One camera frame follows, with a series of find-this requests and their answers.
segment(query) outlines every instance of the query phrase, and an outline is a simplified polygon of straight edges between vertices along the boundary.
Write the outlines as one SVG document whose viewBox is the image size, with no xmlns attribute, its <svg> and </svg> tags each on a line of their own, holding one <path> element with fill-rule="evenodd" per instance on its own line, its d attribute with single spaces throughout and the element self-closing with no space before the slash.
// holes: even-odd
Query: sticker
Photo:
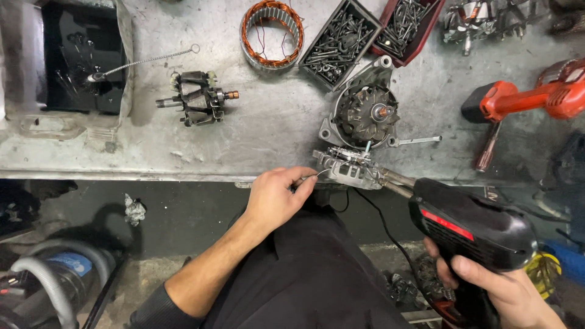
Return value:
<svg viewBox="0 0 585 329">
<path fill-rule="evenodd" d="M 49 258 L 48 261 L 63 263 L 66 267 L 76 271 L 79 276 L 84 276 L 91 270 L 92 266 L 89 259 L 72 252 L 58 253 Z"/>
</svg>

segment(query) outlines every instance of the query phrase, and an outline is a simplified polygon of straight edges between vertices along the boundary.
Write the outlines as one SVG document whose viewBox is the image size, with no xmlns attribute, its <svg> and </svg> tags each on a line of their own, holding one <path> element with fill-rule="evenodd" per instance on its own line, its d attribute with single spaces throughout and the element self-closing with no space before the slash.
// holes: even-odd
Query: hand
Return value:
<svg viewBox="0 0 585 329">
<path fill-rule="evenodd" d="M 244 221 L 253 224 L 258 234 L 268 236 L 301 209 L 313 192 L 316 174 L 307 167 L 279 167 L 261 174 L 252 183 L 248 206 L 242 215 Z M 297 191 L 290 192 L 289 186 Z"/>
<path fill-rule="evenodd" d="M 439 255 L 439 248 L 429 237 L 425 237 L 424 244 L 431 257 L 437 259 L 440 280 L 445 287 L 456 289 L 459 283 Z M 502 328 L 565 328 L 522 269 L 496 274 L 459 255 L 453 257 L 451 267 L 463 280 L 487 290 L 500 315 Z"/>
</svg>

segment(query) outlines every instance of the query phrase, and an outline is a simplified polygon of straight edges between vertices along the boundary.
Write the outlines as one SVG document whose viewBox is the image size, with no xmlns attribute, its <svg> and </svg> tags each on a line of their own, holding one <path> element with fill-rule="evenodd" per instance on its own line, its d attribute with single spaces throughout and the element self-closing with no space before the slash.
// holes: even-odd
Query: metal rod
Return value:
<svg viewBox="0 0 585 329">
<path fill-rule="evenodd" d="M 383 187 L 385 187 L 385 188 L 387 188 L 387 189 L 389 189 L 391 191 L 394 191 L 394 192 L 400 194 L 401 196 L 403 196 L 403 197 L 405 197 L 407 199 L 410 199 L 412 197 L 412 192 L 411 191 L 409 191 L 409 190 L 407 190 L 407 189 L 405 189 L 403 187 L 400 187 L 400 186 L 398 186 L 398 185 L 396 185 L 394 183 L 391 183 L 389 180 L 386 180 L 386 179 L 383 179 L 383 178 L 382 179 L 379 179 L 378 180 L 378 184 L 382 185 Z"/>
<path fill-rule="evenodd" d="M 397 181 L 400 184 L 404 184 L 405 186 L 408 186 L 408 187 L 414 187 L 414 183 L 416 182 L 415 179 L 412 179 L 412 178 L 406 177 L 406 176 L 402 176 L 401 174 L 395 173 L 395 172 L 391 171 L 390 169 L 380 168 L 379 171 L 382 175 L 386 176 L 387 178 L 394 180 L 394 181 Z"/>
</svg>

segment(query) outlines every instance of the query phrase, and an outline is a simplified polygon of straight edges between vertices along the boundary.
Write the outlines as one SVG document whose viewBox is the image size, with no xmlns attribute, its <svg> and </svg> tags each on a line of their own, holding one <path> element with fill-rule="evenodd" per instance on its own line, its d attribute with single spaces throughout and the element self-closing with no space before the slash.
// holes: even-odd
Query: gray hose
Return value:
<svg viewBox="0 0 585 329">
<path fill-rule="evenodd" d="M 99 273 L 100 286 L 102 288 L 105 286 L 109 275 L 112 272 L 112 268 L 110 268 L 108 263 L 108 258 L 100 250 L 97 250 L 85 242 L 65 239 L 46 240 L 34 246 L 31 250 L 24 254 L 24 256 L 33 256 L 45 249 L 56 247 L 71 249 L 87 257 L 94 264 L 96 270 Z"/>
<path fill-rule="evenodd" d="M 58 278 L 55 277 L 51 268 L 44 261 L 37 257 L 24 257 L 17 260 L 12 267 L 11 271 L 21 272 L 24 270 L 32 273 L 41 283 L 49 299 L 57 311 L 59 317 L 59 323 L 63 329 L 77 329 L 78 323 L 73 307 L 67 298 L 67 295 L 63 291 L 61 284 L 59 284 Z"/>
</svg>

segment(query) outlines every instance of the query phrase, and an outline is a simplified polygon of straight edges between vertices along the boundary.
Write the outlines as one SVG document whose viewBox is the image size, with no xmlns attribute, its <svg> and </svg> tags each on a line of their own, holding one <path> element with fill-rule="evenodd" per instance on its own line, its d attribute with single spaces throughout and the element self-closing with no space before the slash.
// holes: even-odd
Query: workbench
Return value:
<svg viewBox="0 0 585 329">
<path fill-rule="evenodd" d="M 113 142 L 95 142 L 87 133 L 57 141 L 0 131 L 0 177 L 248 182 L 278 166 L 315 167 L 312 151 L 328 147 L 318 139 L 319 127 L 337 94 L 327 94 L 296 67 L 269 75 L 248 65 L 239 26 L 256 0 L 123 2 L 133 19 L 136 60 L 188 49 L 193 43 L 201 52 L 135 67 L 133 108 Z M 291 1 L 304 18 L 303 51 L 338 3 Z M 386 4 L 361 3 L 378 17 Z M 393 72 L 391 89 L 400 102 L 398 137 L 442 135 L 443 141 L 375 149 L 373 159 L 407 176 L 452 184 L 517 186 L 540 180 L 566 135 L 585 126 L 583 115 L 569 121 L 554 121 L 542 110 L 510 115 L 503 123 L 492 168 L 478 174 L 473 162 L 484 147 L 489 125 L 467 123 L 459 107 L 476 87 L 497 80 L 512 81 L 520 90 L 532 88 L 546 67 L 583 56 L 585 43 L 578 36 L 554 39 L 543 26 L 529 26 L 522 40 L 474 42 L 471 55 L 463 57 L 461 45 L 443 43 L 438 25 L 423 51 Z M 267 32 L 267 47 L 277 45 L 272 53 L 266 50 L 269 57 L 281 52 L 283 33 Z M 289 40 L 285 44 L 291 47 Z M 353 72 L 372 59 L 367 55 Z M 223 122 L 187 128 L 179 122 L 183 112 L 155 107 L 155 100 L 174 95 L 168 89 L 172 72 L 194 70 L 213 70 L 218 87 L 239 91 L 238 100 L 226 103 Z"/>
</svg>

